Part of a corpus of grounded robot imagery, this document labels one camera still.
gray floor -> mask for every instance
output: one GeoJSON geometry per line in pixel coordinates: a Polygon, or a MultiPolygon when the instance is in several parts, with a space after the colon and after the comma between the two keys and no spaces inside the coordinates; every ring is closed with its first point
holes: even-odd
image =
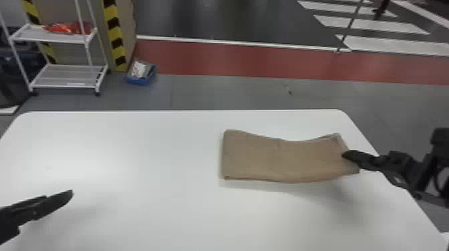
{"type": "MultiPolygon", "coordinates": [[[[356,83],[304,79],[159,75],[152,86],[123,83],[107,76],[102,97],[90,91],[45,90],[27,111],[151,109],[314,109],[345,111],[380,154],[407,152],[421,160],[430,151],[435,127],[449,127],[449,87],[356,83]]],[[[3,133],[13,116],[0,116],[3,133]]],[[[449,210],[421,207],[441,231],[449,230],[449,210]]]]}

beige towel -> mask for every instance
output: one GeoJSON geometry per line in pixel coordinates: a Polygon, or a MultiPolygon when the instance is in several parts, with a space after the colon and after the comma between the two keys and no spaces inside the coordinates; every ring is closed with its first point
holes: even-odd
{"type": "Polygon", "coordinates": [[[234,180],[330,180],[359,172],[356,164],[341,157],[347,150],[339,134],[294,142],[227,130],[223,137],[222,174],[234,180]]]}

yellow and black striped pillar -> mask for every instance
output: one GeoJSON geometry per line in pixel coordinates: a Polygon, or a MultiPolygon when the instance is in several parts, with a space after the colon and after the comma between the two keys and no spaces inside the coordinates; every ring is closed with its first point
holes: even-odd
{"type": "MultiPolygon", "coordinates": [[[[41,25],[41,20],[39,18],[39,12],[37,11],[36,5],[34,5],[32,0],[22,0],[23,8],[32,24],[41,25]]],[[[41,43],[43,52],[47,55],[48,61],[50,63],[56,63],[55,52],[51,48],[49,43],[41,43]]]]}
{"type": "Polygon", "coordinates": [[[112,57],[116,64],[116,71],[126,71],[126,54],[116,0],[103,0],[103,6],[104,19],[108,26],[108,38],[112,48],[112,57]]]}

blue tray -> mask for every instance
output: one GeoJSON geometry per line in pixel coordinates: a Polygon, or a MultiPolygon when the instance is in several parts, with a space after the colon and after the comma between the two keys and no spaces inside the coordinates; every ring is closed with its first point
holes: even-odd
{"type": "Polygon", "coordinates": [[[125,79],[133,85],[148,85],[152,78],[156,75],[157,65],[151,65],[150,71],[146,77],[131,77],[126,75],[125,79]]]}

metal pole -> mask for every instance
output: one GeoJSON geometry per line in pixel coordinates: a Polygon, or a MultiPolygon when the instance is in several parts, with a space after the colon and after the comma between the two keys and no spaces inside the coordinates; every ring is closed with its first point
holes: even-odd
{"type": "Polygon", "coordinates": [[[89,51],[89,43],[86,40],[86,30],[84,29],[84,22],[83,22],[83,19],[81,16],[80,3],[78,2],[78,0],[74,0],[74,1],[75,1],[76,13],[78,15],[78,21],[80,23],[81,34],[83,35],[84,48],[86,49],[86,55],[88,56],[88,62],[89,62],[89,67],[90,67],[89,70],[91,73],[91,78],[96,79],[96,74],[94,73],[94,65],[92,64],[92,58],[91,58],[90,51],[89,51]]]}
{"type": "Polygon", "coordinates": [[[88,3],[90,17],[92,18],[92,23],[94,23],[95,28],[97,28],[98,42],[100,43],[100,49],[102,50],[104,64],[108,64],[108,60],[106,59],[106,53],[104,52],[102,39],[100,37],[100,31],[98,30],[97,21],[95,20],[94,10],[92,9],[92,3],[90,0],[86,0],[86,2],[88,3]]]}
{"type": "MultiPolygon", "coordinates": [[[[108,67],[109,67],[108,59],[106,58],[106,53],[104,52],[104,46],[103,46],[102,38],[100,37],[100,30],[98,30],[97,21],[95,20],[94,10],[92,9],[92,3],[91,3],[90,0],[86,0],[86,3],[88,3],[89,12],[90,12],[90,18],[92,19],[92,23],[94,23],[95,28],[97,28],[98,43],[100,44],[100,49],[102,50],[102,55],[103,55],[103,60],[104,60],[104,65],[105,65],[105,71],[107,71],[108,67]]],[[[99,78],[97,80],[97,84],[95,85],[95,91],[97,93],[100,92],[100,84],[101,83],[102,83],[102,78],[99,78]]]]}
{"type": "MultiPolygon", "coordinates": [[[[354,23],[355,18],[357,17],[357,15],[359,15],[359,10],[361,7],[361,4],[363,3],[363,0],[360,0],[359,3],[357,4],[357,7],[355,8],[354,14],[352,15],[351,21],[349,21],[349,23],[347,24],[345,33],[343,34],[343,37],[341,38],[341,44],[345,43],[345,39],[347,37],[347,34],[349,33],[349,31],[351,31],[351,26],[354,23]]],[[[341,51],[341,45],[338,45],[337,50],[335,51],[336,53],[340,53],[341,51]]]]}

